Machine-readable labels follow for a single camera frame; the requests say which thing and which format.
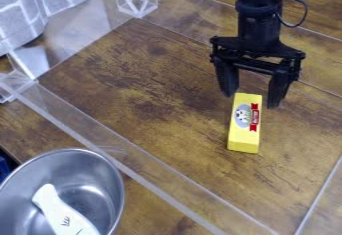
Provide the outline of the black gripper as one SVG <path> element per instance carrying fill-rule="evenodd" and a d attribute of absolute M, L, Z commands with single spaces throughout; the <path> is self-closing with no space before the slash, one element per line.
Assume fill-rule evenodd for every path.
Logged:
<path fill-rule="evenodd" d="M 239 70 L 269 74 L 267 108 L 277 108 L 286 97 L 290 85 L 299 78 L 303 51 L 281 41 L 282 5 L 261 6 L 237 3 L 238 35 L 214 36 L 210 39 L 218 84 L 222 93 L 231 97 L 239 87 Z"/>

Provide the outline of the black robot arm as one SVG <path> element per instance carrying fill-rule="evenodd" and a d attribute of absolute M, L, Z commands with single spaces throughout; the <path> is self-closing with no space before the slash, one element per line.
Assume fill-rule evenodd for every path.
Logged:
<path fill-rule="evenodd" d="M 293 27 L 282 20 L 282 0 L 237 0 L 235 10 L 238 36 L 210 39 L 219 88 L 227 97 L 235 94 L 241 70 L 270 75 L 267 107 L 277 108 L 299 79 L 306 53 L 281 42 L 281 25 Z"/>

